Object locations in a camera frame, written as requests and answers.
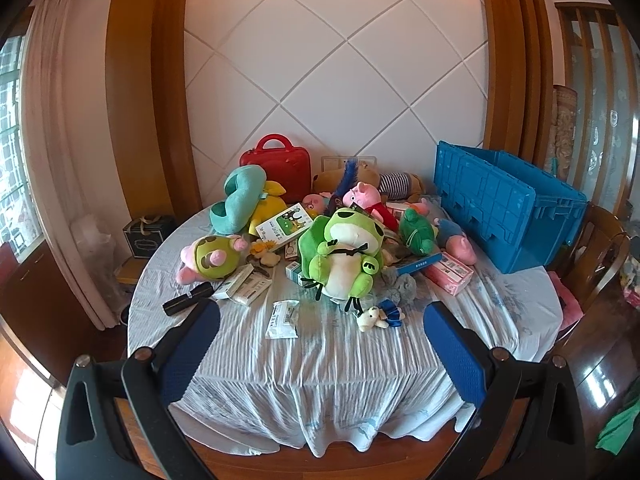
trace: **gray plush toy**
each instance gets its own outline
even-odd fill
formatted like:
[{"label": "gray plush toy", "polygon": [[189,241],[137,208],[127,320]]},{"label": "gray plush toy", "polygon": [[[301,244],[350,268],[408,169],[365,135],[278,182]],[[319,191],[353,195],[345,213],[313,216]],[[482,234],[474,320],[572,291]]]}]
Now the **gray plush toy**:
[{"label": "gray plush toy", "polygon": [[410,274],[398,276],[398,269],[395,267],[383,267],[373,281],[376,303],[388,299],[400,308],[414,304],[417,289],[415,278]]}]

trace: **green plush toy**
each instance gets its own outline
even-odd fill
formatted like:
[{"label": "green plush toy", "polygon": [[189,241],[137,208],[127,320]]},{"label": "green plush toy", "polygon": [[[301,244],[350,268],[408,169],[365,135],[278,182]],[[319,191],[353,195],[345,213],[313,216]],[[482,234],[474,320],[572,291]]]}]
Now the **green plush toy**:
[{"label": "green plush toy", "polygon": [[373,286],[373,275],[382,268],[380,247],[384,232],[369,216],[348,207],[338,209],[331,218],[318,216],[300,237],[305,288],[317,287],[321,294],[348,300],[362,312],[360,298]]},{"label": "green plush toy", "polygon": [[400,220],[398,230],[402,243],[417,256],[428,256],[438,250],[433,226],[414,209],[407,209]]}]

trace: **frog's belly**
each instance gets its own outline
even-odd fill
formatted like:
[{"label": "frog's belly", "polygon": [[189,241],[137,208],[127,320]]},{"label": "frog's belly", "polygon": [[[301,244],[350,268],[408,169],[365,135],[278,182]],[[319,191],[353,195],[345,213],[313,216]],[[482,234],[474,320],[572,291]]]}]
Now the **frog's belly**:
[{"label": "frog's belly", "polygon": [[331,273],[322,293],[330,298],[348,300],[353,282],[362,270],[360,255],[331,254],[329,260]]}]

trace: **wooden door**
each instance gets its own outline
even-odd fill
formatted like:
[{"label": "wooden door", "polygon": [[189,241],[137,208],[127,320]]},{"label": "wooden door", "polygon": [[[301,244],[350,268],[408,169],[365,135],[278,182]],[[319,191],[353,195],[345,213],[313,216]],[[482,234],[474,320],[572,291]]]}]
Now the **wooden door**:
[{"label": "wooden door", "polygon": [[101,332],[89,320],[42,242],[0,288],[0,316],[54,378],[66,384],[75,359],[119,359],[124,330]]}]

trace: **suitcase handle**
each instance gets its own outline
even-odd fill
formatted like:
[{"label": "suitcase handle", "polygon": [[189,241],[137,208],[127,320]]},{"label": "suitcase handle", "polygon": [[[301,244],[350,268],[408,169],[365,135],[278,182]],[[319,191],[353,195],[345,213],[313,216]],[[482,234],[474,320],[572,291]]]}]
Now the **suitcase handle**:
[{"label": "suitcase handle", "polygon": [[255,147],[255,151],[256,152],[266,151],[264,149],[264,145],[270,140],[279,140],[283,144],[284,149],[287,150],[288,152],[293,150],[293,144],[289,139],[287,139],[287,137],[281,134],[269,134],[260,139],[260,141],[258,142],[258,145]]}]

